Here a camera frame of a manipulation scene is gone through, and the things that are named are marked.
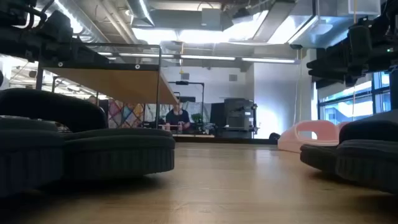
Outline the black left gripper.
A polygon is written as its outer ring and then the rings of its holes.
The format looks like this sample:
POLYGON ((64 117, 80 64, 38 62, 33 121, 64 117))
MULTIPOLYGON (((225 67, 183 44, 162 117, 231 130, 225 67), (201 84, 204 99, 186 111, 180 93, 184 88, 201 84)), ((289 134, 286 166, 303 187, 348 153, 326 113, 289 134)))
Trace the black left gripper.
POLYGON ((69 61, 76 63, 107 64, 108 58, 97 50, 104 47, 103 44, 73 42, 73 28, 70 18, 54 11, 39 30, 42 44, 39 51, 39 60, 69 61))

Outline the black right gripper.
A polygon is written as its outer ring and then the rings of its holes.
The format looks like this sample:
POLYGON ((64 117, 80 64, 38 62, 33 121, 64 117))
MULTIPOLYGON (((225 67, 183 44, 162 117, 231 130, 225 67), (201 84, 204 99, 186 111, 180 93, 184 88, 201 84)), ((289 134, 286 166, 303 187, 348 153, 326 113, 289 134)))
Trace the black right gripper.
MULTIPOLYGON (((352 67, 358 67, 364 64, 372 50, 371 33, 368 26, 355 25, 349 28, 349 42, 338 42, 327 48, 316 49, 316 59, 307 63, 307 67, 345 67, 347 54, 350 54, 352 67)), ((316 89, 321 89, 332 84, 340 83, 347 87, 353 87, 358 78, 345 72, 332 70, 311 69, 308 74, 312 77, 316 89)))

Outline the large black framed window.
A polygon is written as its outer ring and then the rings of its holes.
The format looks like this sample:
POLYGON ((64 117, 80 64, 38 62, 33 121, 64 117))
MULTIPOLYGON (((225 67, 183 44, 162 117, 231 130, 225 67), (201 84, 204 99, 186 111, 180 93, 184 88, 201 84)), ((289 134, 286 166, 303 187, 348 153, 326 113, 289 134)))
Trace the large black framed window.
POLYGON ((334 83, 317 88, 318 119, 333 124, 370 117, 391 110, 390 74, 369 73, 352 87, 334 83))

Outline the colourful patchwork quilt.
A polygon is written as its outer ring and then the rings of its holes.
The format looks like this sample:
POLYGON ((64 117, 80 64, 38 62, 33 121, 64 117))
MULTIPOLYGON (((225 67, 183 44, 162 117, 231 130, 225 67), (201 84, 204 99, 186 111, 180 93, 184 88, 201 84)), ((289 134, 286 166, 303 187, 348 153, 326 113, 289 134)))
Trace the colourful patchwork quilt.
POLYGON ((109 128, 137 128, 144 120, 143 104, 123 103, 122 101, 109 99, 108 106, 109 128))

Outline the black printer cabinet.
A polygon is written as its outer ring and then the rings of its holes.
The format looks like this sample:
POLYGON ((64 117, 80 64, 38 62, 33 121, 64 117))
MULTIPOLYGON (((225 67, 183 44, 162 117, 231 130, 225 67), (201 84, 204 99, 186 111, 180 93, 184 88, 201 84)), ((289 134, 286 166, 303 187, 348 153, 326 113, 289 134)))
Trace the black printer cabinet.
POLYGON ((257 134, 257 104, 244 98, 212 103, 210 123, 216 138, 252 139, 257 134))

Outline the gray hanging sheet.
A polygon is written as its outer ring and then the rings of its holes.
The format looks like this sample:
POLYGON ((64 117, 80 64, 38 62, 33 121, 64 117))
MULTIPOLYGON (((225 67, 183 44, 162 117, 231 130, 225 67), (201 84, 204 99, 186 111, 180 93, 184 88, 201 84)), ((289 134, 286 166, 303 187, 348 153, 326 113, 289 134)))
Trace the gray hanging sheet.
MULTIPOLYGON (((160 105, 160 117, 164 119, 167 113, 173 109, 173 105, 160 105)), ((190 116, 195 113, 201 113, 201 102, 184 102, 182 103, 183 109, 185 109, 190 116)), ((146 104, 144 111, 144 121, 155 121, 156 104, 146 104)), ((209 123, 211 118, 211 103, 204 103, 204 123, 209 123)))

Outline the spiral silver duct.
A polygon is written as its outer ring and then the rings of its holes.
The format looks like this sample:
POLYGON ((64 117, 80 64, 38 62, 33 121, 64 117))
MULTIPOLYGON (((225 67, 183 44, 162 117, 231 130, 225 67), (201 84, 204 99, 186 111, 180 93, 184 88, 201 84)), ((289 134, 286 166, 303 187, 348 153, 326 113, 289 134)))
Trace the spiral silver duct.
POLYGON ((60 11, 70 19, 74 35, 79 35, 84 42, 109 42, 97 25, 77 4, 77 0, 54 0, 49 11, 55 10, 60 11))

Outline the black rig post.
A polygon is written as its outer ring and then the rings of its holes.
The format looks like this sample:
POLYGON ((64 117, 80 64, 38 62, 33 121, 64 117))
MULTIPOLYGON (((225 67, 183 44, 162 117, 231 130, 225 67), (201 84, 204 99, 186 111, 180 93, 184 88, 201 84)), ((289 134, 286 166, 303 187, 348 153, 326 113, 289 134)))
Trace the black rig post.
POLYGON ((389 75, 391 110, 398 110, 398 67, 389 75))

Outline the silver round ventilation duct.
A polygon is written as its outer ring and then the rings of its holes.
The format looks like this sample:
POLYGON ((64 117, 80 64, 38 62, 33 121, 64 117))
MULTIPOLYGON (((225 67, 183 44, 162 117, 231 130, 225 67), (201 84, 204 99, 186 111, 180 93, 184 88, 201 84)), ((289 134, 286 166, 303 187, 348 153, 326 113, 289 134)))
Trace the silver round ventilation duct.
POLYGON ((126 0, 131 15, 132 26, 154 27, 150 7, 146 0, 126 0))

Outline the black metal stand frame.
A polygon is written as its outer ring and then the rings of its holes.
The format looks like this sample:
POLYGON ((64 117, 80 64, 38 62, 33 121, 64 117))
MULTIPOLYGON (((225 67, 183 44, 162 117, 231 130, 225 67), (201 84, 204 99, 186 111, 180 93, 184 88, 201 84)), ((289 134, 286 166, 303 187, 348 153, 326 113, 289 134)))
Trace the black metal stand frame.
MULTIPOLYGON (((204 118, 204 98, 205 98, 205 84, 201 83, 201 82, 188 82, 188 81, 176 81, 176 82, 169 82, 172 84, 176 84, 176 85, 201 85, 202 86, 202 102, 201 102, 201 120, 200 120, 200 124, 203 124, 203 118, 204 118)), ((178 103, 175 105, 175 114, 179 114, 182 115, 183 111, 182 111, 182 105, 180 102, 180 98, 178 98, 178 103)), ((185 129, 190 127, 189 123, 185 123, 184 121, 179 121, 178 122, 178 131, 184 131, 185 129)))

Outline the black table edge frame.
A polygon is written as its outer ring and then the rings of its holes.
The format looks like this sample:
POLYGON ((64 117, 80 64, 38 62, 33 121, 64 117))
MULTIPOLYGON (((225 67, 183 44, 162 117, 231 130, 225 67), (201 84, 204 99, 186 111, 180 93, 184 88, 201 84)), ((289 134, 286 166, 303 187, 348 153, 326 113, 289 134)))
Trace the black table edge frame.
POLYGON ((189 143, 215 143, 215 144, 265 144, 277 145, 275 139, 240 139, 240 138, 199 138, 199 137, 184 137, 175 136, 176 142, 189 143))

